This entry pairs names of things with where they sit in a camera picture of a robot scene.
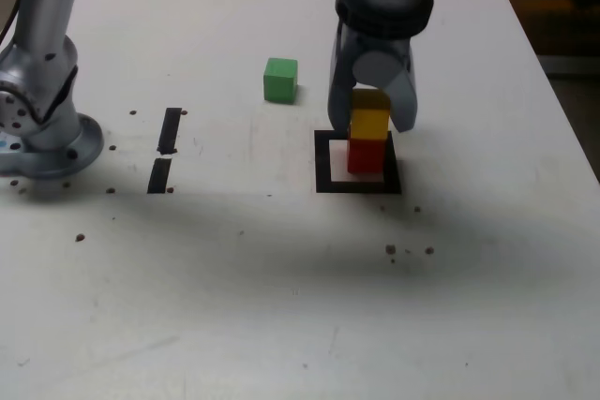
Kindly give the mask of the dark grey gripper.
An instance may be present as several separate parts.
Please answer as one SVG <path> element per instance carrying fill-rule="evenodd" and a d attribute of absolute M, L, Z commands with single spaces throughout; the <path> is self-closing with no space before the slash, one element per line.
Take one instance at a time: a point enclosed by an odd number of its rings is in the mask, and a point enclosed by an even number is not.
<path fill-rule="evenodd" d="M 371 37 L 338 21 L 332 51 L 327 112 L 336 131 L 351 121 L 356 82 L 383 91 L 390 99 L 390 117 L 398 133 L 412 130 L 418 110 L 413 53 L 408 39 Z"/>

